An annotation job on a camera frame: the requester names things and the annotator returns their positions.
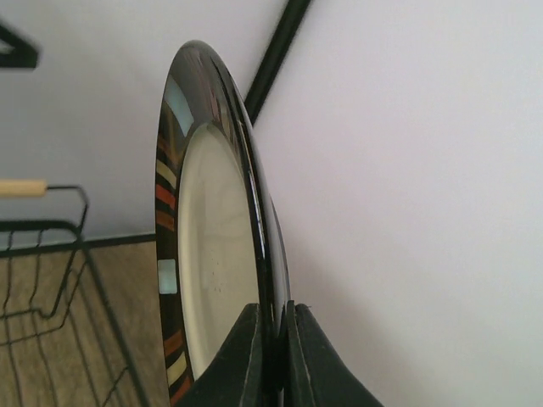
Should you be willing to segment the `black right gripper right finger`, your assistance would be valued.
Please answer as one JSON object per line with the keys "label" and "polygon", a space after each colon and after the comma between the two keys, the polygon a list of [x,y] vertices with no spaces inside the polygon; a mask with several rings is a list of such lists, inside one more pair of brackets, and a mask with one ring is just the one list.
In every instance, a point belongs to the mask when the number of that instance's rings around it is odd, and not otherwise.
{"label": "black right gripper right finger", "polygon": [[286,406],[376,407],[381,403],[351,373],[310,308],[289,301]]}

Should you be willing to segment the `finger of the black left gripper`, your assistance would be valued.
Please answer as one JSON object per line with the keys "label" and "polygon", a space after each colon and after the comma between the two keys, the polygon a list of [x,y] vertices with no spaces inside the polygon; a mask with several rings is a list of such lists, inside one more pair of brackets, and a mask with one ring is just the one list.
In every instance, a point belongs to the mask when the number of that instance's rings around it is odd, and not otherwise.
{"label": "finger of the black left gripper", "polygon": [[22,30],[1,18],[1,69],[35,70],[40,62],[41,47]]}

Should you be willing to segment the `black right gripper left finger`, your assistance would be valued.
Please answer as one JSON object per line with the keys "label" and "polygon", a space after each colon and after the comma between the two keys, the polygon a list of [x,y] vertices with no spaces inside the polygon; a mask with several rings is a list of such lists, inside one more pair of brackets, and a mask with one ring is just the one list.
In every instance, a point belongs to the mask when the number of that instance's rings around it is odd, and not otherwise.
{"label": "black right gripper left finger", "polygon": [[215,358],[176,404],[187,407],[262,406],[260,306],[247,304]]}

